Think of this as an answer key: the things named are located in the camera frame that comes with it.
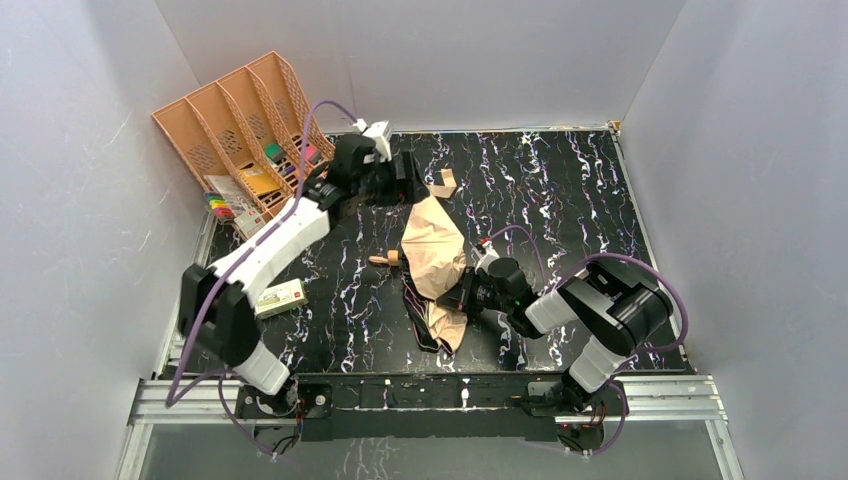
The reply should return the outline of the beige folding umbrella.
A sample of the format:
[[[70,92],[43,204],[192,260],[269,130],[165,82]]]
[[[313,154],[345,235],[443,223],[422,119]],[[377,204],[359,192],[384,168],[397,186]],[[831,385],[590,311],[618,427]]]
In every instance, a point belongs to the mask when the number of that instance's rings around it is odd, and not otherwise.
[[[412,206],[400,246],[368,262],[407,273],[404,302],[419,347],[452,355],[464,338],[467,316],[437,299],[461,284],[466,239],[440,203],[457,189],[453,171],[443,169],[441,175],[443,183],[430,184],[430,195]]]

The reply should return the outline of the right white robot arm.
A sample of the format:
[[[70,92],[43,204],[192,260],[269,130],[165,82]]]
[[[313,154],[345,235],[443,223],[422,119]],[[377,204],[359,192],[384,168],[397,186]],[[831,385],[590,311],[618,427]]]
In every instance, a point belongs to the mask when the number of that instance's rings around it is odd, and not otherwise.
[[[528,393],[537,405],[585,407],[625,361],[674,313],[655,270],[617,254],[597,254],[553,290],[533,291],[518,262],[497,258],[469,267],[437,305],[469,313],[494,310],[524,337],[537,339],[578,320],[590,338],[582,352],[545,394]]]

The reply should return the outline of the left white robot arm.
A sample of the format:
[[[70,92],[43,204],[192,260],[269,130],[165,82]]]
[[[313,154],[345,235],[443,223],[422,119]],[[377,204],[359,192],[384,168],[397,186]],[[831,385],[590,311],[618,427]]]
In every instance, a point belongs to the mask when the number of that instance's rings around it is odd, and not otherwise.
[[[184,271],[177,315],[184,347],[175,375],[200,349],[259,392],[279,394],[291,371],[262,340],[255,314],[261,294],[360,207],[412,205],[429,195],[412,152],[384,154],[372,137],[341,136],[333,159],[307,176],[270,223],[227,256]]]

